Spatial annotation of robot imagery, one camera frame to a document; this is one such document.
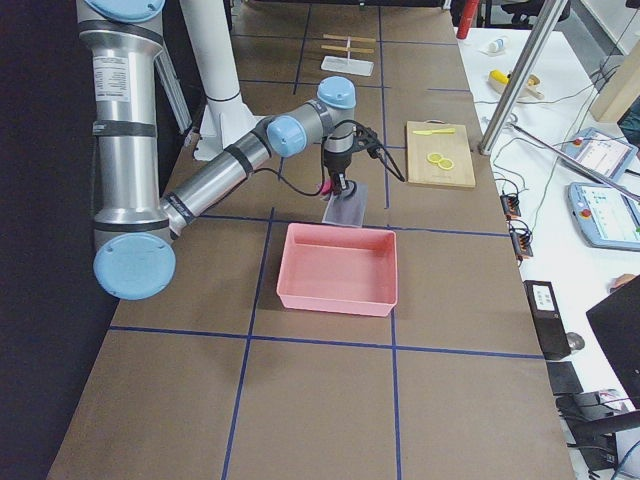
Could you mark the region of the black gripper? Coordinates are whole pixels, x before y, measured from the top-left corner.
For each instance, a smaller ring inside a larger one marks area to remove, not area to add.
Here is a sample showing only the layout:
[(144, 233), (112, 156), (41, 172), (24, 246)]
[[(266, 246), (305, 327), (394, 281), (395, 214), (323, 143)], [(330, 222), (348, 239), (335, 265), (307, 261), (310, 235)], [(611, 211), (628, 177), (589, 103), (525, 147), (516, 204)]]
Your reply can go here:
[(322, 147), (322, 163), (331, 181), (331, 193), (340, 196), (350, 189), (346, 170), (354, 153), (366, 150), (373, 159), (379, 157), (380, 141), (369, 127), (351, 126), (342, 137), (329, 137)]

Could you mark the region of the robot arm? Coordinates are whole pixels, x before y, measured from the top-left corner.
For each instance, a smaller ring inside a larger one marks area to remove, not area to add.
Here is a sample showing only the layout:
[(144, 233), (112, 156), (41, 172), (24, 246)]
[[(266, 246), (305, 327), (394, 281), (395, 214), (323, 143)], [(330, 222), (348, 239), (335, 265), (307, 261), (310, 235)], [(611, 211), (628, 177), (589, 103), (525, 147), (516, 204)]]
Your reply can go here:
[(161, 193), (155, 86), (162, 83), (180, 125), (190, 117), (163, 36), (161, 1), (80, 1), (79, 37), (92, 53), (97, 118), (92, 133), (100, 160), (102, 206), (94, 225), (93, 270), (109, 294), (140, 300), (171, 281), (172, 242), (207, 209), (266, 168), (275, 156), (321, 147), (318, 193), (351, 225), (364, 216), (365, 190), (348, 179), (353, 154), (378, 157), (376, 133), (354, 118), (356, 92), (344, 77), (322, 80), (316, 95), (276, 116), (254, 115), (244, 103), (226, 9), (219, 1), (181, 5), (206, 107), (205, 165)]

